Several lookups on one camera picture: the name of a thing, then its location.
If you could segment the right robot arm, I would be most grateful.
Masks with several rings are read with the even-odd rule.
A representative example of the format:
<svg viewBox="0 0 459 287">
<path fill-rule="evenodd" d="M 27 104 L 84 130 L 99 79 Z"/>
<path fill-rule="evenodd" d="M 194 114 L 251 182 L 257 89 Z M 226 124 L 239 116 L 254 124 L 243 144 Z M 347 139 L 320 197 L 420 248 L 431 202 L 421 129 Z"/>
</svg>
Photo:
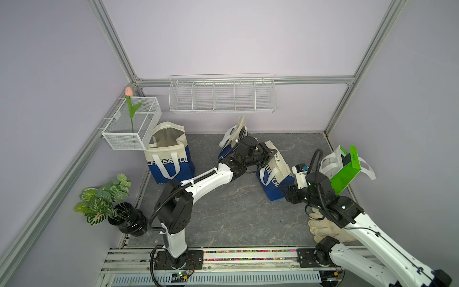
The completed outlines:
<svg viewBox="0 0 459 287">
<path fill-rule="evenodd" d="M 349 152 L 338 147 L 327 156 L 317 149 L 309 165 L 292 167 L 296 183 L 285 190 L 287 201 L 316 208 L 324 219 L 355 237 L 380 261 L 375 264 L 327 235 L 316 245 L 316 262 L 324 267 L 342 267 L 375 287 L 449 287 L 453 280 L 445 271 L 434 270 L 416 259 L 383 232 L 353 199 L 340 195 L 361 172 L 371 180 L 376 178 L 354 146 Z"/>
</svg>

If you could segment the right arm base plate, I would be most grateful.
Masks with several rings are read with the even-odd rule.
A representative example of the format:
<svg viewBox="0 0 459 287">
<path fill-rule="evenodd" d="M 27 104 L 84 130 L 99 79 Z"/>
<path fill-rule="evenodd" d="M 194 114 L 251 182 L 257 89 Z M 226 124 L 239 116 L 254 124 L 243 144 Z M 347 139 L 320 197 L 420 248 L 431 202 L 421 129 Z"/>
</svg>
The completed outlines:
<svg viewBox="0 0 459 287">
<path fill-rule="evenodd" d="M 341 266 L 332 262 L 330 251 L 322 248 L 298 248 L 297 262 L 301 268 L 318 267 L 318 268 L 336 268 Z"/>
</svg>

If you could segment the blue beige takeout bag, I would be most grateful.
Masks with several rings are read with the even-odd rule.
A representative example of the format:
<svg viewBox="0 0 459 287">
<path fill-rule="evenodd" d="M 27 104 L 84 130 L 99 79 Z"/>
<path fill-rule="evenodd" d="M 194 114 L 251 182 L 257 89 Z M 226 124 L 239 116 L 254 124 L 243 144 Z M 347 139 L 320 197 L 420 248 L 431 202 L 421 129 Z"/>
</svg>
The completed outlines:
<svg viewBox="0 0 459 287">
<path fill-rule="evenodd" d="M 184 126 L 166 121 L 153 129 L 151 143 L 145 150 L 149 170 L 157 184 L 195 177 L 195 166 Z"/>
</svg>

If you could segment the green and white takeout bag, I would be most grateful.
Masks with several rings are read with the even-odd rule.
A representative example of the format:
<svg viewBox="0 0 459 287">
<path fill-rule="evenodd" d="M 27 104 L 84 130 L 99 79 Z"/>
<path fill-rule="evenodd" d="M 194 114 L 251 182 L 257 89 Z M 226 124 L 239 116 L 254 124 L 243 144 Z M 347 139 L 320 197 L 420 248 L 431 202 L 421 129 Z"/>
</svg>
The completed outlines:
<svg viewBox="0 0 459 287">
<path fill-rule="evenodd" d="M 330 179 L 336 195 L 347 188 L 359 173 L 366 174 L 372 181 L 376 179 L 373 169 L 358 155 L 357 148 L 353 145 L 349 152 L 338 146 L 325 156 L 321 160 L 320 172 Z"/>
</svg>

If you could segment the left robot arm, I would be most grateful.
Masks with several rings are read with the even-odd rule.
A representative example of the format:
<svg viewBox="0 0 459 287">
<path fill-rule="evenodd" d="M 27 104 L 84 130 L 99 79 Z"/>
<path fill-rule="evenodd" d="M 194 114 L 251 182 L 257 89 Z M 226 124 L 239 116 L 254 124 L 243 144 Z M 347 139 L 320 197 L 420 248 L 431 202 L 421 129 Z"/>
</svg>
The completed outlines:
<svg viewBox="0 0 459 287">
<path fill-rule="evenodd" d="M 261 170 L 277 153 L 268 143 L 244 136 L 219 158 L 211 170 L 181 182 L 172 179 L 165 185 L 148 219 L 147 229 L 163 235 L 168 266 L 182 269 L 191 261 L 185 227 L 191 221 L 193 205 L 216 188 L 246 174 L 249 167 L 255 166 Z"/>
</svg>

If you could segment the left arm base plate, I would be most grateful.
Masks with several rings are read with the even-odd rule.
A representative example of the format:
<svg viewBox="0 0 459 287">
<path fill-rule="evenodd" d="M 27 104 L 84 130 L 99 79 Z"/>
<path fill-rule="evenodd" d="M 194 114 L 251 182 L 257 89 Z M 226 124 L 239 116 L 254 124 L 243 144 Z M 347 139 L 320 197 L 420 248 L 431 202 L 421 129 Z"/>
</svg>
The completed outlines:
<svg viewBox="0 0 459 287">
<path fill-rule="evenodd" d="M 178 258 L 172 257 L 167 250 L 158 251 L 154 259 L 154 270 L 201 270 L 204 263 L 204 251 L 187 250 Z"/>
</svg>

